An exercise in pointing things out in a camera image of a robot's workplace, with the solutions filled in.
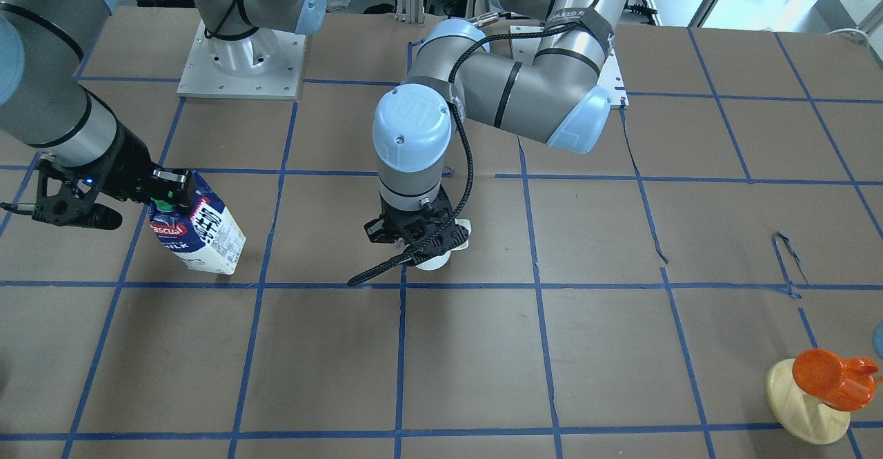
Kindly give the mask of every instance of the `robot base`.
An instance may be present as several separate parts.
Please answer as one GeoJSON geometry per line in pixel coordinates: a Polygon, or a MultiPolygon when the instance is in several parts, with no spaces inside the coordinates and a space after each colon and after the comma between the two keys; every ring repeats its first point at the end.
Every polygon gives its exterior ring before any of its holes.
{"type": "MultiPolygon", "coordinates": [[[[273,57],[272,65],[267,64],[272,68],[258,75],[234,76],[227,75],[215,65],[215,47],[205,38],[204,32],[205,24],[199,22],[177,87],[180,97],[297,100],[304,74],[306,37],[293,32],[273,31],[279,42],[279,54],[273,57]]],[[[249,53],[255,47],[251,39],[242,41],[243,53],[249,53]]]]}

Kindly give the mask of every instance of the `black strap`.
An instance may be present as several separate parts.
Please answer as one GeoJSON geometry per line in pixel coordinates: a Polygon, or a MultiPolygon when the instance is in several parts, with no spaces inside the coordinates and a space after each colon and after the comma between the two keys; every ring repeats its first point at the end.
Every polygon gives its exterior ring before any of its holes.
{"type": "Polygon", "coordinates": [[[51,34],[56,35],[56,37],[60,38],[61,41],[67,44],[73,53],[77,54],[77,59],[80,62],[83,61],[82,47],[79,46],[79,43],[75,39],[73,39],[67,32],[64,32],[62,28],[58,28],[53,22],[48,21],[48,19],[43,18],[40,14],[36,12],[31,12],[31,10],[25,9],[23,7],[14,6],[12,3],[0,2],[0,10],[6,10],[6,12],[13,13],[18,16],[22,16],[28,21],[33,22],[34,24],[40,26],[43,29],[46,29],[51,34]]]}
{"type": "Polygon", "coordinates": [[[499,96],[499,104],[497,106],[497,113],[494,117],[494,128],[499,128],[502,124],[502,116],[506,113],[506,106],[508,105],[508,98],[512,94],[512,87],[515,85],[515,79],[518,78],[518,71],[521,70],[521,63],[516,62],[512,65],[512,69],[508,72],[508,79],[506,79],[506,85],[502,88],[502,95],[499,96]]]}
{"type": "Polygon", "coordinates": [[[604,55],[610,53],[613,47],[613,27],[608,19],[605,19],[598,10],[592,7],[571,7],[559,9],[551,13],[546,19],[546,29],[554,28],[568,22],[578,22],[587,33],[592,35],[604,50],[604,55]]]}

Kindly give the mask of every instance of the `green cap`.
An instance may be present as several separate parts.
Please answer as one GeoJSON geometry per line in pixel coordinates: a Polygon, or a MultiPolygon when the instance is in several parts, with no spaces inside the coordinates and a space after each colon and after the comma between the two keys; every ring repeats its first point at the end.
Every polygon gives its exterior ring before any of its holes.
{"type": "Polygon", "coordinates": [[[175,209],[174,205],[169,204],[167,201],[157,200],[155,198],[151,198],[150,200],[154,201],[154,204],[157,205],[157,208],[164,213],[171,213],[171,211],[175,209]]]}

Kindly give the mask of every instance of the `milk carton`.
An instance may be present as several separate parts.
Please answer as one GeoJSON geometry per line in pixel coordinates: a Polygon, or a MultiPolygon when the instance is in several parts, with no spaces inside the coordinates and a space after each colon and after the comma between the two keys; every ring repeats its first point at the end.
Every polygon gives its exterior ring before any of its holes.
{"type": "Polygon", "coordinates": [[[202,176],[192,173],[196,193],[190,214],[173,205],[152,201],[150,227],[163,247],[180,257],[194,271],[233,274],[246,237],[236,220],[202,176]]]}

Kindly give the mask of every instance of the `orange toy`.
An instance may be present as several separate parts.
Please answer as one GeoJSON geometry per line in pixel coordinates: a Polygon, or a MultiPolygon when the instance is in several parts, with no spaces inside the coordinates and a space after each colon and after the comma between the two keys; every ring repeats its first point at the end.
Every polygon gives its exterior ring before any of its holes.
{"type": "Polygon", "coordinates": [[[879,371],[869,358],[841,359],[811,349],[776,362],[766,374],[766,402],[776,421],[795,437],[834,443],[849,430],[851,412],[868,405],[879,371]]]}
{"type": "Polygon", "coordinates": [[[871,403],[873,374],[879,370],[870,358],[842,359],[825,349],[811,349],[795,359],[791,374],[801,390],[826,406],[852,412],[871,403]]]}

